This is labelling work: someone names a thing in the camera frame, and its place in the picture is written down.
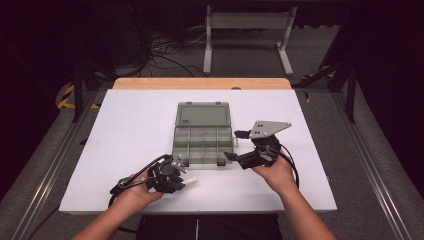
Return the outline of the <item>white metal stand frame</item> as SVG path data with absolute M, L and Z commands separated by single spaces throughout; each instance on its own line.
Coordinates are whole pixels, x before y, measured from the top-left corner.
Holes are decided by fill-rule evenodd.
M 207 75 L 212 68 L 212 30 L 213 29 L 273 29 L 283 30 L 284 36 L 275 44 L 283 70 L 287 76 L 293 75 L 286 47 L 297 14 L 297 8 L 283 12 L 214 12 L 210 5 L 206 8 L 205 33 L 206 45 L 203 72 Z

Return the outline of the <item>aluminium rail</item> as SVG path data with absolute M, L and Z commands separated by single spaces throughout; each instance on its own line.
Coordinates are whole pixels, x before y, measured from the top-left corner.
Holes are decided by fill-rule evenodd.
M 384 184 L 356 124 L 352 123 L 347 116 L 345 110 L 346 105 L 342 96 L 338 93 L 331 93 L 331 97 L 360 155 L 360 163 L 396 240 L 412 240 L 410 232 L 407 229 L 391 194 Z
M 34 196 L 26 209 L 18 227 L 16 228 L 11 240 L 28 240 L 30 232 L 35 224 L 35 220 L 39 216 L 56 180 L 69 155 L 69 150 L 76 134 L 78 133 L 82 123 L 84 122 L 91 105 L 96 98 L 96 91 L 89 91 L 83 100 L 82 113 L 80 117 L 70 124 L 64 139 L 59 145 L 57 153 L 54 155 L 52 163 L 36 188 Z

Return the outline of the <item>person's left hand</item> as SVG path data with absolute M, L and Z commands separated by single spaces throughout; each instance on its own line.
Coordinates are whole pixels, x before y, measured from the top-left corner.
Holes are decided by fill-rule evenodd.
M 123 200 L 130 206 L 146 207 L 163 197 L 162 192 L 151 192 L 148 189 L 145 183 L 149 178 L 147 171 L 142 172 L 138 176 L 132 175 L 131 178 L 132 182 L 130 187 L 124 190 L 119 196 L 120 200 Z

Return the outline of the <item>wooden table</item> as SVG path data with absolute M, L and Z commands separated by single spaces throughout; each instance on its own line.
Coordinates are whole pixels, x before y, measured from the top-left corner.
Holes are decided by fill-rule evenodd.
M 119 78 L 113 89 L 117 90 L 274 90 L 291 89 L 285 78 L 174 78 L 143 77 Z

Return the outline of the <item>white foam board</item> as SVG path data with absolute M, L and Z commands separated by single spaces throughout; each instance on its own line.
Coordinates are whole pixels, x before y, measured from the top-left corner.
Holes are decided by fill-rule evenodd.
M 104 211 L 117 182 L 172 150 L 177 106 L 181 102 L 226 102 L 236 130 L 258 120 L 283 121 L 278 133 L 291 152 L 300 176 L 300 191 L 317 211 L 336 209 L 320 157 L 292 90 L 110 90 L 60 204 L 71 214 Z M 148 214 L 242 213 L 282 210 L 264 180 L 238 164 L 190 166 L 198 180 L 165 195 L 146 208 Z

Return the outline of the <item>person's right hand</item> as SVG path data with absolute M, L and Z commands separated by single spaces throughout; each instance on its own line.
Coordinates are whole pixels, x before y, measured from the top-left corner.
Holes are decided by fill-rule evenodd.
M 253 171 L 260 175 L 282 199 L 288 199 L 299 193 L 292 167 L 281 156 L 277 158 L 272 166 L 256 166 Z

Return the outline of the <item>black metal stand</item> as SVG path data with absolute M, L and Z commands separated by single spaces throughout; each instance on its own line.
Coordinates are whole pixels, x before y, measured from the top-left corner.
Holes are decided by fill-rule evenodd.
M 338 33 L 331 43 L 322 60 L 318 72 L 307 76 L 293 85 L 294 88 L 305 88 L 318 80 L 332 74 L 327 88 L 330 92 L 339 92 L 347 85 L 345 112 L 349 120 L 354 123 L 353 110 L 356 89 L 356 72 L 354 62 L 356 60 L 357 45 L 361 40 L 360 23 L 357 11 L 352 10 L 342 23 Z
M 105 40 L 101 34 L 94 10 L 85 4 L 66 4 L 64 10 L 64 37 L 67 52 L 72 60 L 72 83 L 75 89 L 76 122 L 83 113 L 83 86 L 89 91 L 100 88 L 100 80 L 96 72 L 100 72 L 107 80 L 116 80 Z

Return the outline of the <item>person's black clothing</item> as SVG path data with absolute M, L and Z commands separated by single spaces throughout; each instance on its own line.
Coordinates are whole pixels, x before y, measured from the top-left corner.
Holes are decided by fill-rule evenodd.
M 143 216 L 136 240 L 283 240 L 277 214 Z

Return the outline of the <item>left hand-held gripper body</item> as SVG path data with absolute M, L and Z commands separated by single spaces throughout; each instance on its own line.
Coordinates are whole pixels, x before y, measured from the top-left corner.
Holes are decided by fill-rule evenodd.
M 162 162 L 155 163 L 148 169 L 148 189 L 154 189 L 157 192 L 169 193 L 168 184 L 171 182 L 182 182 L 182 173 L 186 173 L 184 163 L 180 158 L 174 159 L 172 155 L 165 155 Z

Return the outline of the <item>grey transparent compartment box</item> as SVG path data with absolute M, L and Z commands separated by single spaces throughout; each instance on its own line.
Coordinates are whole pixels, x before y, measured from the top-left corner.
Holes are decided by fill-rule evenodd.
M 226 166 L 225 152 L 234 152 L 228 102 L 180 102 L 177 106 L 172 154 L 185 167 Z

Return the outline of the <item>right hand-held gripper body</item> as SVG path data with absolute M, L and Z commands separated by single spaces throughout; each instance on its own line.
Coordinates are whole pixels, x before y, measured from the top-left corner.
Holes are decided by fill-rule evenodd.
M 250 132 L 254 150 L 239 156 L 243 169 L 256 166 L 272 166 L 281 151 L 282 145 L 276 133 L 291 127 L 289 122 L 256 121 Z

